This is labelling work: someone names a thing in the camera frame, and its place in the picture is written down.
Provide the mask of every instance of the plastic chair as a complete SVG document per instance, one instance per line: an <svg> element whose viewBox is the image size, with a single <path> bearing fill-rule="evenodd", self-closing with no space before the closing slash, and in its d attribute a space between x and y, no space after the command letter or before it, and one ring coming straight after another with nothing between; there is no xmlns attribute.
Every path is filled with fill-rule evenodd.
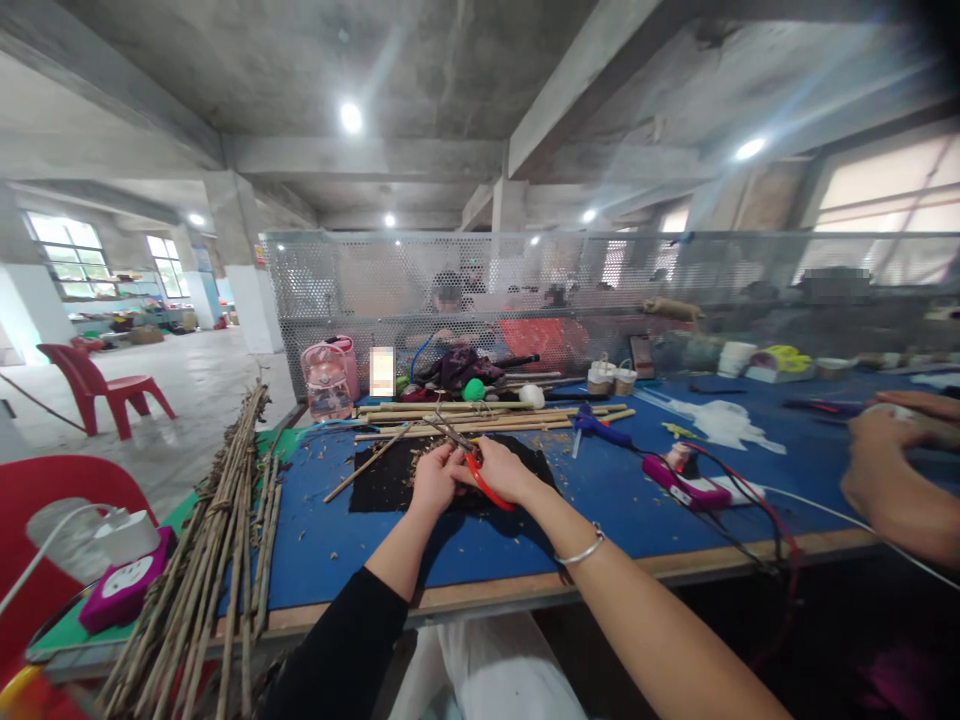
<svg viewBox="0 0 960 720"><path fill-rule="evenodd" d="M0 523L0 597L5 597L20 577L37 547L27 536L27 523L38 511L52 502L81 497L93 503L125 507L131 513L146 510L150 519L157 518L136 481L118 465L86 455L52 455L0 465L0 489L4 493L4 522ZM15 678L24 668L27 645L47 620L83 589L83 585L44 558L20 589L6 612L0 616L0 687ZM14 697L4 698L19 706L18 714L31 716L41 707L37 717L85 717L73 702L42 676L21 677L27 680L17 688Z"/></svg>
<svg viewBox="0 0 960 720"><path fill-rule="evenodd" d="M131 437L130 419L127 417L125 404L128 400L141 417L150 414L145 392L156 398L167 415L171 418L177 417L170 403L157 387L156 381L149 375L132 375L116 380L104 380L103 373L93 360L75 348L67 345L42 344L37 345L37 349L50 358L50 362L60 368L66 376L73 391L74 400L77 401L83 426L90 437L97 434L95 400L98 395L106 396L110 412L113 413L113 419L117 423L117 430L120 431L121 440L129 440Z"/></svg>

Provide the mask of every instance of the workbench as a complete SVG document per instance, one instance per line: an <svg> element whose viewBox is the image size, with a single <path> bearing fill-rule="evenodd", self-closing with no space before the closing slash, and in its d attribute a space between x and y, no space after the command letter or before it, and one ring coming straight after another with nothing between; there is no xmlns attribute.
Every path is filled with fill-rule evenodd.
<svg viewBox="0 0 960 720"><path fill-rule="evenodd" d="M744 390L743 394L691 392L686 380L665 382L659 392L694 403L728 400L750 411L767 437L787 447L786 455L748 444L747 451L710 446L746 479L781 488L840 512L855 515L839 482L848 463L848 431L820 422L804 411L781 407L791 396L864 400L879 389L922 389L906 379L857 373L844 383L809 381L767 385L753 380L697 379L703 390ZM635 398L625 401L637 414L616 423L643 449L666 453L674 438L661 423L692 424ZM323 498L353 470L352 432L301 436L283 430L278 447L290 463L285 483L270 584L269 629L257 651L275 653L296 644L346 581L373 553L400 517L399 513L348 513L350 490L325 505ZM569 454L572 430L511 433L542 449L559 490L587 519L638 565L667 585L704 582L754 570L752 563L701 519L681 507L641 472L640 458L598 437L584 437L578 459ZM262 433L268 444L274 434ZM407 452L398 442L390 452ZM911 450L917 470L953 492L960 492L960 458ZM712 472L704 460L701 471ZM849 558L868 552L876 538L844 520L802 503L771 495L804 551L804 563ZM195 498L167 522L179 528ZM725 511L728 529L751 550L773 557L772 530L766 516L751 507ZM414 599L411 627L500 613L531 610L578 599L552 560L549 543L522 511L509 516L491 510L481 517L445 515L428 546L421 573L425 590ZM76 622L79 608L67 614L28 652L31 662L46 662L55 682L102 677L119 655L129 628L89 637ZM221 651L214 642L210 656Z"/></svg>

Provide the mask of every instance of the blue table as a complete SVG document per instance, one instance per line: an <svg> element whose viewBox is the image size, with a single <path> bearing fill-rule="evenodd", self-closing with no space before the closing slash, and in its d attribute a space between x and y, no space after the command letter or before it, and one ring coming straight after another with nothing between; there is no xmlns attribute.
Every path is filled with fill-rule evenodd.
<svg viewBox="0 0 960 720"><path fill-rule="evenodd" d="M767 385L712 376L698 378L697 384L705 390L746 392L696 394L690 392L686 381L667 382L657 389L688 402L739 403L769 439L788 449L786 455L776 455L748 444L746 452L715 446L711 452L749 480L851 515L855 513L839 489L848 462L846 428L783 408L782 401L795 395L862 400L878 389L917 389L903 378L867 374L857 374L843 384ZM616 427L629 433L641 448L662 453L669 449L674 441L661 423L693 429L689 422L642 401L629 398L626 402L637 414L619 421ZM571 504L588 519L599 521L620 547L658 576L671 582L691 582L749 571L747 560L737 550L644 477L640 459L630 451L588 437L579 458L573 460L564 452L572 447L572 430L515 435L543 449L558 487ZM400 516L348 513L349 490L330 504L323 503L323 497L353 470L350 458L357 450L351 435L320 436L305 442L292 458L285 475L273 562L272 631L312 625ZM404 452L402 441L391 450L398 451ZM960 476L960 458L915 452L915 465L926 477L950 483ZM701 469L709 471L707 461ZM715 474L722 473L717 469ZM864 531L850 529L845 521L799 502L780 496L771 496L770 501L800 538L808 562L876 542ZM743 542L758 543L756 549L761 553L772 554L770 523L759 510L734 509L725 512L723 519ZM411 613L412 624L427 618L537 607L574 597L557 573L549 543L536 524L523 513L508 515L496 509L480 518L445 516L428 548L422 580L427 590Z"/></svg>

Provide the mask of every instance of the metal mesh partition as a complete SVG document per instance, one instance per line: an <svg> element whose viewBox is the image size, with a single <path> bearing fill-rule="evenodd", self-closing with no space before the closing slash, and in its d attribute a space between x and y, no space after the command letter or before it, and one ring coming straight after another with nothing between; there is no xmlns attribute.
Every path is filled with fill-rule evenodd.
<svg viewBox="0 0 960 720"><path fill-rule="evenodd" d="M627 336L640 332L677 335L683 358L671 359L669 343L660 343L661 364L687 369L696 365L686 347L694 335L790 342L783 335L792 333L832 348L832 336L849 340L850 327L871 325L858 312L872 312L883 329L904 312L922 317L931 297L949 294L960 235L541 233L535 240L532 233L315 231L271 233L263 242L294 388L303 395L300 353L338 333L357 343L363 384L371 346L396 347L405 374L431 337L418 367L456 338L497 354L539 352L542 369L571 373L603 352L626 357ZM849 270L809 272L798 285L805 270L838 266ZM881 287L877 279L893 281ZM639 312L658 296L700 305L708 318L693 328ZM825 314L830 307L849 317ZM777 320L784 313L792 330ZM800 316L819 317L804 329ZM852 325L845 333L827 327L837 322ZM916 342L912 331L860 338L856 351L898 349L879 345ZM837 351L849 354L853 342Z"/></svg>

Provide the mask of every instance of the white pants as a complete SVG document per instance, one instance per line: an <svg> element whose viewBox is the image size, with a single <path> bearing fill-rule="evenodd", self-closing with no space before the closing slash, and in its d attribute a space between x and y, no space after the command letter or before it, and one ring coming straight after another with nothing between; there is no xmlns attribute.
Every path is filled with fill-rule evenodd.
<svg viewBox="0 0 960 720"><path fill-rule="evenodd" d="M465 720L586 720L529 613L421 628L390 720L420 718L428 706L448 720L457 709Z"/></svg>

